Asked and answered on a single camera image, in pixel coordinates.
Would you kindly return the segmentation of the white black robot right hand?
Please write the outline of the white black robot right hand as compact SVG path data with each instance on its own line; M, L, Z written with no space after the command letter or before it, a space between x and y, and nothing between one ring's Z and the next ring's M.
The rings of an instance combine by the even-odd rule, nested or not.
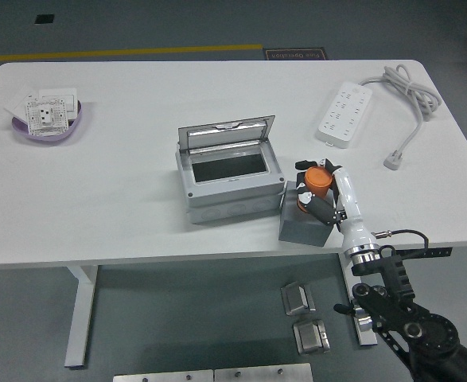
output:
M328 159L296 162L295 169L298 207L324 225L338 227L347 257L376 257L379 245L364 225L348 171Z

